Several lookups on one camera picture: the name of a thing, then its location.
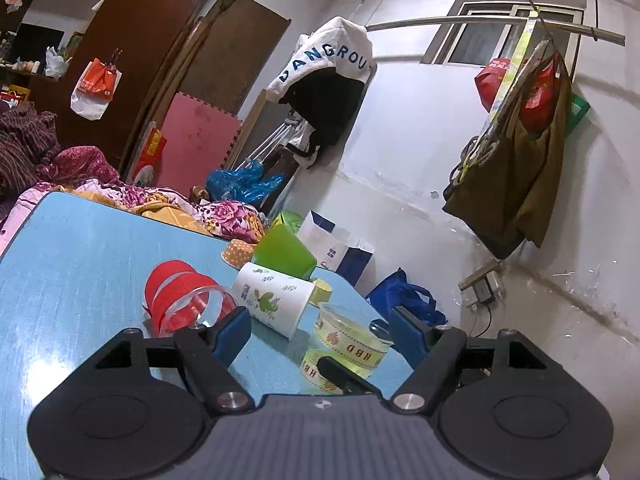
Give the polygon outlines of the brown hanging cloth bag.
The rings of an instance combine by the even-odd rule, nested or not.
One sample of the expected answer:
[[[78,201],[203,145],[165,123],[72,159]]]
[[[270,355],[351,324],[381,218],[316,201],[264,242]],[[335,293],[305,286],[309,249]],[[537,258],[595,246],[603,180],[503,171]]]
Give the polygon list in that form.
[[[499,260],[526,240],[542,245],[558,196],[573,92],[562,56],[555,53],[548,61],[551,118],[544,128],[526,128],[519,96],[498,122],[497,146],[445,190],[442,210],[462,220]]]

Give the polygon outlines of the white paper cup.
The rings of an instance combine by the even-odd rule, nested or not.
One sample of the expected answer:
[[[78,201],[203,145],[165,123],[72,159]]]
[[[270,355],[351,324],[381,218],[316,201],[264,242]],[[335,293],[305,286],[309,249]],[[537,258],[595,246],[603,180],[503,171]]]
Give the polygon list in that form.
[[[242,266],[231,287],[238,306],[286,339],[294,336],[313,292],[314,283],[252,262]]]

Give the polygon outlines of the green plastic cup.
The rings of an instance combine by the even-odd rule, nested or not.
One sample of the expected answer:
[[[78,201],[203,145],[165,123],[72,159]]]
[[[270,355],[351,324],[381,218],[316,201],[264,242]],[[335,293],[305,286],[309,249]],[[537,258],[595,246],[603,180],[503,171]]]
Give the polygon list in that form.
[[[253,262],[280,273],[308,281],[317,259],[285,224],[273,226],[254,249]]]

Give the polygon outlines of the blue plastic bag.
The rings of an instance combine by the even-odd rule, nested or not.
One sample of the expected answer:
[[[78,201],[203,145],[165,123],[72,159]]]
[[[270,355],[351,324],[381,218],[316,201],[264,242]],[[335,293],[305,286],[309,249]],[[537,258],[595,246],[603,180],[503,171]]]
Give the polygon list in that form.
[[[264,173],[264,165],[250,159],[235,170],[212,171],[206,179],[205,189],[211,200],[235,200],[259,208],[284,182],[283,174],[265,177]]]

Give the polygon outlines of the clear cup with red ribbon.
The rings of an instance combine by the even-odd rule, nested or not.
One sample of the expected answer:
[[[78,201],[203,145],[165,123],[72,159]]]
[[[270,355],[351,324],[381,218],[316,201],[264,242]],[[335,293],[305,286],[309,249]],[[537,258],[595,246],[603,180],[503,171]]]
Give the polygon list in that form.
[[[236,308],[228,289],[181,260],[156,266],[146,280],[143,298],[155,337],[198,324],[212,326]]]

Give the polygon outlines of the orange white plastic bag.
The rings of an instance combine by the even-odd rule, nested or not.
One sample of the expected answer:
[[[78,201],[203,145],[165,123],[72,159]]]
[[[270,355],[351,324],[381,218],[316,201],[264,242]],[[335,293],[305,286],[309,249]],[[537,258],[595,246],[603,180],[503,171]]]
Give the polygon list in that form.
[[[113,64],[91,61],[70,96],[70,109],[78,116],[100,120],[114,98],[122,73]]]

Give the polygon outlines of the pink floral blanket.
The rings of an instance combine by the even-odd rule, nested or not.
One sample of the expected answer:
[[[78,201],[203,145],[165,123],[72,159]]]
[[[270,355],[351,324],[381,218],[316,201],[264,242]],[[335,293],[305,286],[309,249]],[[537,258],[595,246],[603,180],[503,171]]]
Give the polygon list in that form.
[[[136,216],[192,232],[256,244],[265,235],[260,213],[237,200],[189,200],[171,188],[145,188],[119,180],[117,171],[94,146],[68,148],[35,172],[36,182],[17,197],[1,220],[6,248],[44,196],[70,193]]]

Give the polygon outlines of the white and blue paper bag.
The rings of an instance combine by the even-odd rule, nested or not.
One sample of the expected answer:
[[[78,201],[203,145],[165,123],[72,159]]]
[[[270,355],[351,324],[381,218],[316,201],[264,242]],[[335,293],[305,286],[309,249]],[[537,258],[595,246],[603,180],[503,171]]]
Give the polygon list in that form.
[[[306,215],[297,237],[314,255],[319,268],[341,275],[352,286],[357,284],[374,254],[368,243],[313,210]]]

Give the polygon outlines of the white hoodie with blue letters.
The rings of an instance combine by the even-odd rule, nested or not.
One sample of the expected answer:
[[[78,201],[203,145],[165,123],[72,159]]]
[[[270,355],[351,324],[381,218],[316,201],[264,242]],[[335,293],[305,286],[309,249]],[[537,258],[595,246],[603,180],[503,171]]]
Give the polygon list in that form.
[[[298,38],[297,50],[267,87],[267,100],[281,102],[293,84],[318,70],[335,70],[337,75],[366,84],[374,66],[367,29],[336,16],[310,36]]]

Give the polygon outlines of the yellow dotted cupcake liner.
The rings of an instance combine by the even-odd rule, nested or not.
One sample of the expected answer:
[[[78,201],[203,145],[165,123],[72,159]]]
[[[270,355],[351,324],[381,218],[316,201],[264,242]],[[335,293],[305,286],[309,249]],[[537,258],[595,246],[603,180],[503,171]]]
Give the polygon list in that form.
[[[309,303],[319,307],[320,304],[329,302],[333,292],[332,287],[321,278],[313,278],[311,283],[314,284],[314,290],[309,297]]]

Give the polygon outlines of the power strip with chargers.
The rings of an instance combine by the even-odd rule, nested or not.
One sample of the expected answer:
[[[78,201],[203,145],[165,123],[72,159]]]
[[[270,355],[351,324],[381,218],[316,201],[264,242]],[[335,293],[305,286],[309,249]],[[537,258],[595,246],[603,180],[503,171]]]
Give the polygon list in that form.
[[[488,306],[504,297],[506,289],[500,275],[500,263],[492,262],[464,278],[458,285],[462,307]]]

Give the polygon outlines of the clear cup with HBD ribbon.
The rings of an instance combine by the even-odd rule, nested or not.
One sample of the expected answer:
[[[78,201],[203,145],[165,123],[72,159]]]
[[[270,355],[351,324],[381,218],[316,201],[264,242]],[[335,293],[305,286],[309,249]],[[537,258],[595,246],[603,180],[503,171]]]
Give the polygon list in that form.
[[[318,362],[322,358],[333,358],[350,372],[367,379],[392,348],[391,342],[378,338],[369,326],[354,321],[351,314],[334,304],[319,304],[314,330],[299,370],[306,382],[322,393],[343,393],[320,373]]]

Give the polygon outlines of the pink foam mat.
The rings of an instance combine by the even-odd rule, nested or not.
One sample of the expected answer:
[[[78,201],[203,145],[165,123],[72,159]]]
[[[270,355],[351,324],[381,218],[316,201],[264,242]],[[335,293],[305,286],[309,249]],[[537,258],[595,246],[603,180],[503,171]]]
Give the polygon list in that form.
[[[224,166],[242,122],[216,106],[178,92],[160,132],[167,140],[156,184],[189,195]]]

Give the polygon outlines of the dark wooden wardrobe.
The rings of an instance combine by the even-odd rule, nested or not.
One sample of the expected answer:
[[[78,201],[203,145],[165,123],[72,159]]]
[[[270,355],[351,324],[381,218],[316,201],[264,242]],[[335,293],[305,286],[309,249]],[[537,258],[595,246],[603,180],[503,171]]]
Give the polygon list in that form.
[[[26,6],[33,1],[23,0]],[[153,84],[160,79],[171,49],[186,36],[206,1],[102,1],[65,75],[59,80],[38,76],[30,85],[36,109],[54,114],[62,148],[95,145],[112,166],[126,167],[142,130]],[[94,58],[114,60],[122,78],[102,118],[92,122],[72,111],[70,96]]]

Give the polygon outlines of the orange dotted cupcake liner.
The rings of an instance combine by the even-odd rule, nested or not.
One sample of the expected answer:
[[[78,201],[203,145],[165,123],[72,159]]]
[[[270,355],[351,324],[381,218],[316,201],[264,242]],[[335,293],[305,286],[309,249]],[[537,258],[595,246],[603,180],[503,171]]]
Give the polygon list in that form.
[[[230,240],[229,244],[221,253],[221,259],[228,266],[240,270],[244,264],[253,261],[256,244],[250,244],[235,238]]]

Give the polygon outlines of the blue tote bag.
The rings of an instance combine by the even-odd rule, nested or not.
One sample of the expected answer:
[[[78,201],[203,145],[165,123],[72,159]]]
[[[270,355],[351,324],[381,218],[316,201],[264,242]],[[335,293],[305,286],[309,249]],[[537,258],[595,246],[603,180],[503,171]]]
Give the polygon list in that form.
[[[446,315],[437,309],[437,301],[426,288],[408,282],[407,273],[399,268],[366,296],[367,302],[388,322],[394,307],[404,307],[428,326],[444,326]]]

